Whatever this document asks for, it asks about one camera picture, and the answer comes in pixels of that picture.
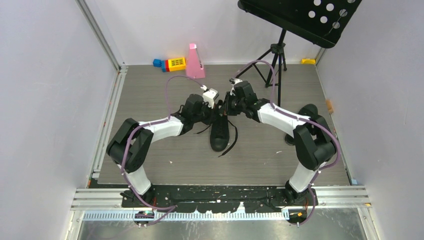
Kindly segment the black canvas shoe with laces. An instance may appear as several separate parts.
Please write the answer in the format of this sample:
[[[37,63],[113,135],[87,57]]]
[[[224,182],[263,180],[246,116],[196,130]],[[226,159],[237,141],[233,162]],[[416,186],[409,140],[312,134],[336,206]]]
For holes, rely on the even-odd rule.
[[[212,120],[209,125],[195,134],[201,134],[211,128],[209,133],[209,144],[213,151],[221,152],[218,156],[223,157],[228,154],[234,146],[237,144],[239,131],[238,128],[228,119],[227,110],[226,110],[226,102],[223,100],[219,100],[218,103],[212,110],[211,115]],[[230,129],[229,125],[234,127],[234,140],[229,145],[230,142]]]

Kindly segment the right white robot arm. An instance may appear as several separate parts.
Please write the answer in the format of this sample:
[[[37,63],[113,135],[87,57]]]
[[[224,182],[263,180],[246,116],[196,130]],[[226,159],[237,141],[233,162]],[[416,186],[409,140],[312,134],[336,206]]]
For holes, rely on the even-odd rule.
[[[226,95],[226,113],[247,118],[283,131],[293,139],[298,166],[285,184],[285,198],[299,205],[322,167],[336,154],[337,144],[326,120],[319,114],[299,115],[265,98],[257,98],[251,84],[238,78],[229,80],[232,89]]]

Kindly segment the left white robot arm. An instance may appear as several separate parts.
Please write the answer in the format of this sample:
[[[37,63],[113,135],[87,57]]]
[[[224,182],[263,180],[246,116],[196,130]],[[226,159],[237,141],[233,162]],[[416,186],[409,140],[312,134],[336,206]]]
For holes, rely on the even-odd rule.
[[[144,162],[152,143],[177,137],[193,129],[194,124],[211,120],[213,107],[198,94],[191,94],[170,117],[149,122],[126,119],[107,145],[106,154],[119,167],[128,185],[135,191],[134,200],[141,207],[153,202],[151,181]]]

